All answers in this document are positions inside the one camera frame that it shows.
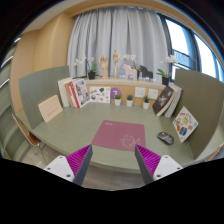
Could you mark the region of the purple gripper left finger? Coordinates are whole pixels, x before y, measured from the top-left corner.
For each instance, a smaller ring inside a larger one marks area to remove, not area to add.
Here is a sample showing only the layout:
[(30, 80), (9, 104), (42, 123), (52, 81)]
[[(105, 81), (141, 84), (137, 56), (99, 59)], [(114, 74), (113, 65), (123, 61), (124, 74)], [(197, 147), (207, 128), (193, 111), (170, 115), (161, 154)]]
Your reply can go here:
[(81, 186), (92, 155), (92, 145), (87, 145), (67, 157), (59, 155), (44, 170)]

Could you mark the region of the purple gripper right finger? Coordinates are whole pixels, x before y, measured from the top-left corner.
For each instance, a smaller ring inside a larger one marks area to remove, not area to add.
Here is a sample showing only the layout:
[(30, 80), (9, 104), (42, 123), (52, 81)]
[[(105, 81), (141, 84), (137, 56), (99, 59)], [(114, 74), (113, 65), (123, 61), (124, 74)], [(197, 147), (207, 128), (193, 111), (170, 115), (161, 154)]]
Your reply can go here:
[(135, 146), (135, 157), (145, 184), (152, 183), (182, 169), (182, 166), (170, 156), (159, 156), (140, 145)]

